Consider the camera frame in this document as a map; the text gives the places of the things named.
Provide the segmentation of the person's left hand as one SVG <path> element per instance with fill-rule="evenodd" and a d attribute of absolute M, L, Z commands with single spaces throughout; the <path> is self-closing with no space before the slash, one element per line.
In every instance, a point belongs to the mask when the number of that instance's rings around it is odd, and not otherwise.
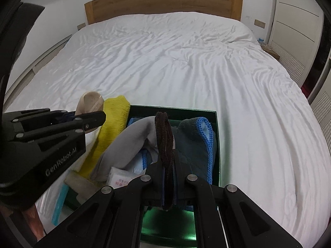
<path fill-rule="evenodd" d="M 33 235 L 35 236 L 36 240 L 40 241 L 46 234 L 42 221 L 40 220 L 36 205 L 33 204 L 26 211 L 22 211 L 22 215 L 30 230 L 32 231 Z"/>

